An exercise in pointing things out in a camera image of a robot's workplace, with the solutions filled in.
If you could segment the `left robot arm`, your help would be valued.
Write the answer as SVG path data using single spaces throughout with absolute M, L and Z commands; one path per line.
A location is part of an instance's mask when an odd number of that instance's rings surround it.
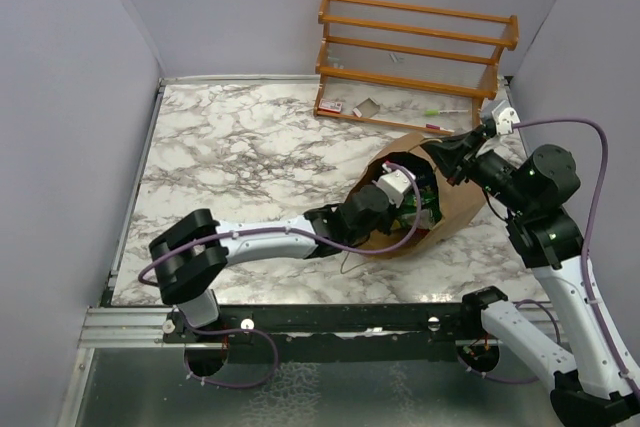
M 274 258 L 324 258 L 356 248 L 372 232 L 390 231 L 402 198 L 378 181 L 343 203 L 272 223 L 225 223 L 208 209 L 195 210 L 149 244 L 161 300 L 178 308 L 195 339 L 210 341 L 221 327 L 210 284 L 224 268 Z

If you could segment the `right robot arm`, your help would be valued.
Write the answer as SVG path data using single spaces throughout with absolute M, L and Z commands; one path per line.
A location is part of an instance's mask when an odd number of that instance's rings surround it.
M 422 149 L 452 185 L 471 181 L 508 210 L 509 240 L 548 296 L 569 346 L 554 343 L 494 287 L 467 294 L 459 314 L 469 337 L 502 341 L 542 382 L 565 426 L 614 426 L 639 412 L 637 363 L 598 299 L 585 239 L 564 203 L 579 189 L 570 152 L 538 147 L 515 167 L 480 126 Z

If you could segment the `brown paper bag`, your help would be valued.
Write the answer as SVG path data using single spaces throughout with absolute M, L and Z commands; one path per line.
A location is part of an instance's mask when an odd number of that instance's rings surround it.
M 423 150 L 423 142 L 428 140 L 431 139 L 414 132 L 388 143 L 371 159 L 349 194 L 355 195 L 362 187 L 373 183 L 382 175 L 383 163 L 395 163 L 416 176 L 419 189 L 430 186 L 437 191 L 441 221 L 431 230 L 417 228 L 403 246 L 384 252 L 385 248 L 398 243 L 410 230 L 399 227 L 395 219 L 389 234 L 375 230 L 369 235 L 368 240 L 361 245 L 365 256 L 388 260 L 424 252 L 466 228 L 485 204 L 482 189 L 476 184 L 467 182 L 452 186 L 448 183 Z

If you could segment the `green snack packet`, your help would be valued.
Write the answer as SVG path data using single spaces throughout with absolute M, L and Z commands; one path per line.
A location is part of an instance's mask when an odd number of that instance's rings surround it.
M 442 219 L 437 191 L 425 186 L 419 189 L 420 202 L 413 191 L 408 192 L 397 210 L 396 222 L 399 227 L 410 229 L 419 218 L 419 230 L 431 230 Z

